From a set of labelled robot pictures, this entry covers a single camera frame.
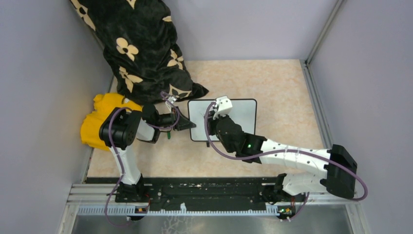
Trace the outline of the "white whiteboard black frame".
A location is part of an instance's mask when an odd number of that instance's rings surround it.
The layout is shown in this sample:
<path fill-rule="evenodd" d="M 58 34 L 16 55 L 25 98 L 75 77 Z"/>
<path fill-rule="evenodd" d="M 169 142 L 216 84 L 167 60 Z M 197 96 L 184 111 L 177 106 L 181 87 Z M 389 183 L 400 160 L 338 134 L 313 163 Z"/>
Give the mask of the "white whiteboard black frame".
<path fill-rule="evenodd" d="M 191 128 L 190 139 L 194 142 L 207 142 L 204 128 L 204 115 L 207 106 L 213 99 L 197 99 L 188 102 L 188 118 L 196 124 Z M 255 134 L 257 101 L 253 98 L 232 99 L 232 109 L 229 113 L 230 118 L 242 127 L 246 133 Z"/>

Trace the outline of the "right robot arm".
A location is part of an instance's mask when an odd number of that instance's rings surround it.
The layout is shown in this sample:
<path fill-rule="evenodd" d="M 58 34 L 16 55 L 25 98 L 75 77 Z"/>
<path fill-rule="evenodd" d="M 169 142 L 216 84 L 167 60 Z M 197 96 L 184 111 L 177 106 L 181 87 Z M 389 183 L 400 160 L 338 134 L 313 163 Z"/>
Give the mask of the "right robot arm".
<path fill-rule="evenodd" d="M 330 149 L 306 149 L 281 144 L 246 133 L 229 116 L 215 117 L 213 111 L 206 114 L 204 122 L 207 136 L 216 136 L 224 147 L 226 152 L 219 152 L 224 157 L 302 170 L 301 174 L 279 175 L 274 188 L 278 200 L 307 192 L 328 192 L 355 200 L 357 163 L 345 147 L 334 144 Z"/>

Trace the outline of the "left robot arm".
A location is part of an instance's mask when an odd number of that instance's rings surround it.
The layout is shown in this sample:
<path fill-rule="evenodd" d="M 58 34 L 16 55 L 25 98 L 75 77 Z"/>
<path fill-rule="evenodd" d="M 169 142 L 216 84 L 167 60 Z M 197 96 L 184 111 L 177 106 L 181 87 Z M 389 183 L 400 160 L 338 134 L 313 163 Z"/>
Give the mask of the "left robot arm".
<path fill-rule="evenodd" d="M 146 201 L 149 194 L 136 164 L 132 144 L 135 140 L 155 144 L 161 132 L 195 127 L 196 124 L 178 107 L 170 107 L 166 114 L 160 114 L 153 104 L 144 106 L 141 111 L 115 107 L 98 132 L 99 138 L 112 152 L 120 173 L 114 190 L 108 196 L 115 196 L 117 203 Z"/>

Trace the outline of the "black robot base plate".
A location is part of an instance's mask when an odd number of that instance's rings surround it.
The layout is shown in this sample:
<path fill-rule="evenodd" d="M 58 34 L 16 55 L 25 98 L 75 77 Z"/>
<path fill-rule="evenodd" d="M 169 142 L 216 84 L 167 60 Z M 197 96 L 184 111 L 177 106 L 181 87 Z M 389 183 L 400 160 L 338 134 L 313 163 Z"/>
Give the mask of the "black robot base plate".
<path fill-rule="evenodd" d="M 149 203 L 150 211 L 263 211 L 265 205 L 290 203 L 277 177 L 147 177 L 137 188 L 120 184 L 118 203 Z"/>

